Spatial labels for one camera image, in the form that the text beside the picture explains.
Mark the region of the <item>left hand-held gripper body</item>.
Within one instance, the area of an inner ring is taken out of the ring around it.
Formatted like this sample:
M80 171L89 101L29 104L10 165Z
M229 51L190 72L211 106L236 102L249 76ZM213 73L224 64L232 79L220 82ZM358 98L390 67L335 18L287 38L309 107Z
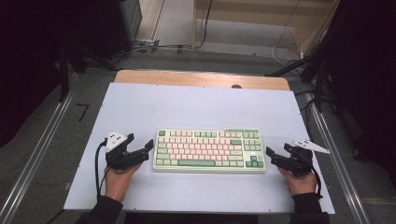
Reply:
M108 167L125 171L139 164L137 155L127 151L127 135L111 132L106 142L106 164Z

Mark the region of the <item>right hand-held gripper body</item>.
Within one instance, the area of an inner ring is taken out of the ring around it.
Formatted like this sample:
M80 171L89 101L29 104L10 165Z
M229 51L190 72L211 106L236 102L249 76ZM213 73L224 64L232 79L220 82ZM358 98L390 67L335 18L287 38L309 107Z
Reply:
M331 153L329 149L321 147L310 140L294 141L290 145L294 146L294 152L290 153L288 158L284 158L279 165L295 177L306 175L314 169L314 152Z

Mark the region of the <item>green and pink keyboard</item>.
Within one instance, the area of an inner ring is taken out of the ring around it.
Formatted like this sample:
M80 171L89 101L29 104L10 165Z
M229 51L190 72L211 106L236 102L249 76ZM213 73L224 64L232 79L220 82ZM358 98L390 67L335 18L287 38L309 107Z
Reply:
M264 152L257 129L160 129L156 134L153 169L260 174L266 170Z

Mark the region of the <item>person's right hand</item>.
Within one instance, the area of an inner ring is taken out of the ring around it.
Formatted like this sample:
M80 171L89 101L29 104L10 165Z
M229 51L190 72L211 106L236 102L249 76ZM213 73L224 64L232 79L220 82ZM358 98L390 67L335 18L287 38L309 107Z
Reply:
M284 169L278 168L278 171L286 178L292 195L316 192L317 180L313 173L295 177Z

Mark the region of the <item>person's left hand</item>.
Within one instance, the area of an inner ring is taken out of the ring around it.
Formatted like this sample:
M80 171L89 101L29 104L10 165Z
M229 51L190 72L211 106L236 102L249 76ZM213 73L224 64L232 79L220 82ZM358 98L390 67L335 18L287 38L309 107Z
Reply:
M118 171L107 167L105 169L105 196L121 203L124 200L125 194L131 184L133 174L139 168L140 164L137 164L125 171Z

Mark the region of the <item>black metal stand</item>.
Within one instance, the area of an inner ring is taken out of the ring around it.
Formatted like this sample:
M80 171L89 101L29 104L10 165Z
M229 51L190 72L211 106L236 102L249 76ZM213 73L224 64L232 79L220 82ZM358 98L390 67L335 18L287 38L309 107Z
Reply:
M61 86L60 102L62 102L69 93L68 66L67 66L65 45L60 46L59 57L60 57L59 60L60 86Z
M322 88L323 88L323 83L324 83L324 79L325 79L325 75L326 75L326 66L327 66L327 64L325 62L322 62L320 64L320 68L319 68L318 75L317 75L317 85L315 88L314 104L315 104L317 111L319 113L322 112L322 108L321 108Z

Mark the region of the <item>white desk mat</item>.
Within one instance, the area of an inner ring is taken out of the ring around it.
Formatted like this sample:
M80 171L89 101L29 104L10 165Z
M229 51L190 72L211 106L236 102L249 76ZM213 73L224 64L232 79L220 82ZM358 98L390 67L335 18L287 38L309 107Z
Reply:
M161 128L256 128L278 154L307 133L292 91L112 83L65 201L67 210L91 209L95 178L106 166L99 144L112 131L134 134L134 151ZM185 213L291 213L294 203L273 164L262 174L156 172L145 161L123 201L126 211Z

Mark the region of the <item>wooden table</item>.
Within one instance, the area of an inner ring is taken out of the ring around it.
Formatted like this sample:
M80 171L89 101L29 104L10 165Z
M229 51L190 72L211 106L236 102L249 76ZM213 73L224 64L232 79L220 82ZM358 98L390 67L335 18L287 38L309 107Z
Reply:
M239 86L249 90L290 90L288 81L283 77L242 76L209 72L121 70L116 74L115 82L219 88Z

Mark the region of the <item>black curtain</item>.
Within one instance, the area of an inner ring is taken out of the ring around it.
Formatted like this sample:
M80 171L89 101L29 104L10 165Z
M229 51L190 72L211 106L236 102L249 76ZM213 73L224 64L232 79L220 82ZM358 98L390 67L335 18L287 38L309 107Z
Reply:
M341 0L327 37L331 91L353 142L396 188L396 0Z
M88 0L0 0L0 147L60 84L59 49L86 70L73 31Z

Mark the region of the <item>dark cabinet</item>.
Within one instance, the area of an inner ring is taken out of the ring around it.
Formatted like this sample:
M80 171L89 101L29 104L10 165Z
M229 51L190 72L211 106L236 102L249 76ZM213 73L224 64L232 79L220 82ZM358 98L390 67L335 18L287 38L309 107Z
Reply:
M143 19L139 0L97 0L105 30L105 55L129 51Z

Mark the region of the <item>light wooden shelf unit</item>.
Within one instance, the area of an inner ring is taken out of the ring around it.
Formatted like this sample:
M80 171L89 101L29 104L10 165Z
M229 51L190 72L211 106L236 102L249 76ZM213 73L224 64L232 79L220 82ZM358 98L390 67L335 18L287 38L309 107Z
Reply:
M197 20L235 21L283 26L301 55L309 55L330 26L341 0L193 0L192 46Z

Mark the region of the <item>metal floor rail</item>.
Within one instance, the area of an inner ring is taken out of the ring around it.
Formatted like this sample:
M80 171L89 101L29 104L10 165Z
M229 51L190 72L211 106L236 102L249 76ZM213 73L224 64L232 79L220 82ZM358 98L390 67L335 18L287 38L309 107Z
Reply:
M14 217L74 92L71 89L62 101L51 93L0 148L0 224L9 224Z
M332 162L332 168L337 175L355 223L371 224L371 221L369 220L363 203L361 201L361 197L359 196L349 175L349 172L347 171L347 167L345 166L342 157L338 151L338 147L336 146L332 138L332 134L330 133L325 118L315 106L314 97L311 94L307 94L305 98L308 102L310 102L309 112L312 115L313 121L315 122L315 127L320 134L320 137L315 137L313 134L311 134L311 138L315 139L316 142L321 141L323 145L330 150L330 160Z

